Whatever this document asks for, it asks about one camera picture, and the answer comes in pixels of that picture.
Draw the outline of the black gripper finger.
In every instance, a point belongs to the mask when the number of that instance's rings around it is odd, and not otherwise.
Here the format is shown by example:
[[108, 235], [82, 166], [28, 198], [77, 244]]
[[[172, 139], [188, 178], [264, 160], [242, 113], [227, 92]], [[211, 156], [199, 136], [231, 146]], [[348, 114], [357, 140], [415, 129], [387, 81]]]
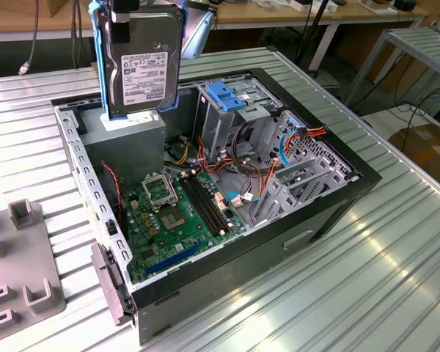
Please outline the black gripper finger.
[[130, 41], [130, 14], [139, 9], [139, 0], [113, 0], [109, 2], [110, 30], [113, 43]]

